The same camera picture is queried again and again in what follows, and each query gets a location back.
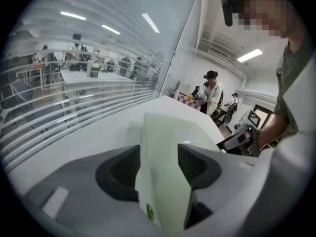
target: white jacket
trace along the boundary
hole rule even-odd
[[[210,116],[217,109],[217,104],[221,99],[222,85],[221,83],[216,82],[214,88],[211,91],[206,87],[204,87],[204,90],[205,91],[203,92],[202,97],[209,101],[207,104],[206,114]]]

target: green circular sticker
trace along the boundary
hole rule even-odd
[[[154,212],[153,212],[153,209],[152,207],[150,206],[150,204],[147,204],[147,215],[148,215],[148,218],[153,221],[154,220]]]

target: woman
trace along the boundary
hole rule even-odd
[[[201,112],[211,115],[216,109],[222,94],[222,85],[216,80],[218,73],[210,70],[204,76],[207,82],[204,84],[203,100],[201,105]]]

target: black cap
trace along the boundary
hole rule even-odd
[[[218,73],[216,71],[210,70],[206,73],[205,76],[203,76],[203,78],[205,79],[215,79],[218,77]]]
[[[238,12],[240,2],[243,0],[221,0],[224,20],[227,26],[233,25],[233,13]]]

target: table with checkered cloth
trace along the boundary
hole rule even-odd
[[[190,107],[192,107],[194,109],[197,109],[198,111],[201,108],[201,105],[200,105],[199,101],[190,100],[186,96],[183,96],[183,95],[179,95],[178,96],[178,101],[181,102],[181,103],[184,103],[185,105],[188,105],[188,106],[190,106]]]

